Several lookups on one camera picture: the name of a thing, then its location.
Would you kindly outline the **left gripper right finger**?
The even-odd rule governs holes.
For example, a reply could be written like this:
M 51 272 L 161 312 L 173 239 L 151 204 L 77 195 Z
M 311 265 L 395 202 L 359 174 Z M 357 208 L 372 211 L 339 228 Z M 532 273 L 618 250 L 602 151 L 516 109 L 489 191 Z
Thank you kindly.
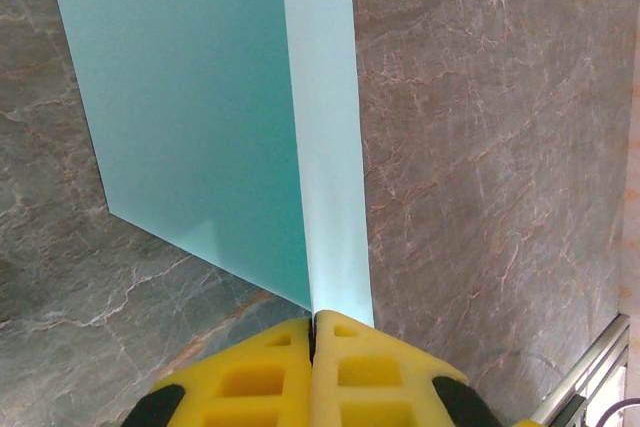
M 315 333 L 313 427 L 503 427 L 449 363 L 334 311 Z

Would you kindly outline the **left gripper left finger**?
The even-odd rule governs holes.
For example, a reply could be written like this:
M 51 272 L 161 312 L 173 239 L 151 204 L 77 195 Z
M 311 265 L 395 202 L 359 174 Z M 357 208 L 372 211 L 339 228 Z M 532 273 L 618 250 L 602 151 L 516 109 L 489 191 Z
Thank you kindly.
M 285 321 L 172 373 L 122 427 L 310 427 L 310 331 Z

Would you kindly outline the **light blue paper sheet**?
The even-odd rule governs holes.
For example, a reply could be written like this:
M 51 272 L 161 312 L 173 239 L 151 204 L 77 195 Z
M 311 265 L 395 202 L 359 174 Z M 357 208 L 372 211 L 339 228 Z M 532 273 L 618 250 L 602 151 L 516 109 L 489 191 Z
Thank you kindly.
M 353 0 L 57 0 L 109 210 L 373 321 Z

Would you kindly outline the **aluminium table side rail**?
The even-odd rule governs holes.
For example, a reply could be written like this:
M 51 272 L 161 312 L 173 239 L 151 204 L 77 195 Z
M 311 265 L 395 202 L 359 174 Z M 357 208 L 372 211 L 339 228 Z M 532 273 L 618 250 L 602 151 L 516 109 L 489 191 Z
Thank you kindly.
M 626 395 L 630 319 L 618 315 L 531 415 L 545 427 L 623 427 L 624 413 L 640 407 Z

